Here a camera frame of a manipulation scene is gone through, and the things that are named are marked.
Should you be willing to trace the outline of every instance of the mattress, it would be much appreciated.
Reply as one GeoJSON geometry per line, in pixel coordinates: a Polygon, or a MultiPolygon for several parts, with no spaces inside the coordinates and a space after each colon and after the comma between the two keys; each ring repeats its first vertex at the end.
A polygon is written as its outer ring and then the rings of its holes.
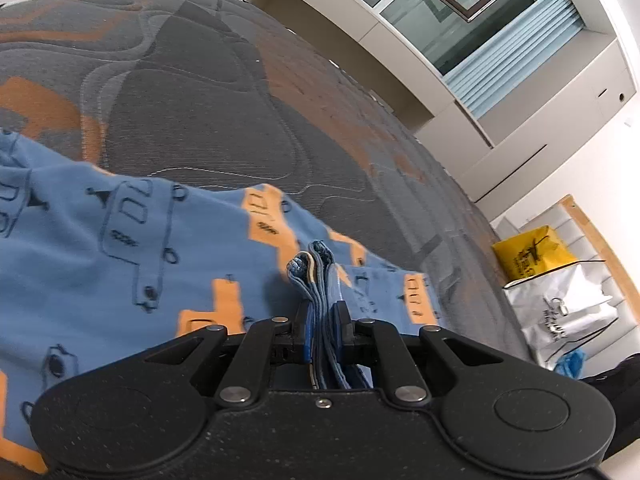
{"type": "Polygon", "coordinates": [[[208,190],[275,186],[336,232],[427,274],[454,330],[529,359],[487,220],[393,115],[257,7],[5,5],[0,68],[4,128],[113,173],[208,190]]]}

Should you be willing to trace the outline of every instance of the screw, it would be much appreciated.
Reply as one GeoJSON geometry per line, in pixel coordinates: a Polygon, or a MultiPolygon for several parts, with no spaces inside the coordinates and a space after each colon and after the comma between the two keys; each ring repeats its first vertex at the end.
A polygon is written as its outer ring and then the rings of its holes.
{"type": "Polygon", "coordinates": [[[247,402],[251,392],[243,386],[227,386],[220,392],[220,399],[225,402],[247,402]]]}
{"type": "Polygon", "coordinates": [[[318,408],[327,409],[330,408],[332,402],[329,399],[316,399],[316,406],[318,408]]]}
{"type": "Polygon", "coordinates": [[[396,388],[396,397],[404,402],[420,402],[427,398],[427,392],[420,386],[400,386],[396,388]]]}

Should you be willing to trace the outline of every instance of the curtain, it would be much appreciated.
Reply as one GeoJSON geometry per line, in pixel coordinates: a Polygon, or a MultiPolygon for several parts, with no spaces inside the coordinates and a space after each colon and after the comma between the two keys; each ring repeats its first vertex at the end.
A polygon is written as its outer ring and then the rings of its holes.
{"type": "Polygon", "coordinates": [[[537,0],[444,82],[480,118],[583,28],[571,0],[537,0]]]}

